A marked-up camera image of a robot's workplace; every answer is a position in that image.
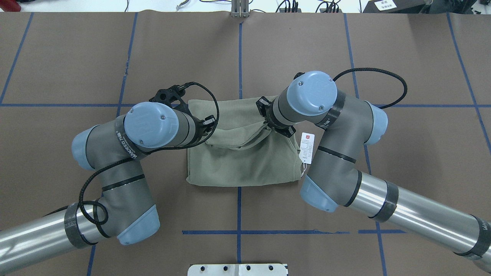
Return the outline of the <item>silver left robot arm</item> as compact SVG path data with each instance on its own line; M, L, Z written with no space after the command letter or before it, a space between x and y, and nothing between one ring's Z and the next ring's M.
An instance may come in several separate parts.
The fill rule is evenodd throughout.
M204 143L220 118L214 95L216 115L192 115L182 99L190 86L204 88L188 82L160 89L126 114L79 133L72 155L92 175L75 203L1 233L1 275L112 237L128 246L154 235L161 223L141 160Z

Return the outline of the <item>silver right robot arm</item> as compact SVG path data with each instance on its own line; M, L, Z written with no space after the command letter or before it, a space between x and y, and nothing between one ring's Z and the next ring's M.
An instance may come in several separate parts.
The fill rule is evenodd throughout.
M399 80L402 95L390 104L376 107L337 87L336 81L343 75L363 71L379 72ZM296 124L301 122L310 122L322 129L300 189L300 196L306 203L325 212L343 206L377 223L395 224L451 250L489 273L488 221L356 168L365 148L377 143L387 131L385 109L402 101L406 94L407 83L398 74L359 67L335 77L321 71L297 73L278 96L271 100L262 96L256 106L266 124L285 137L293 136Z

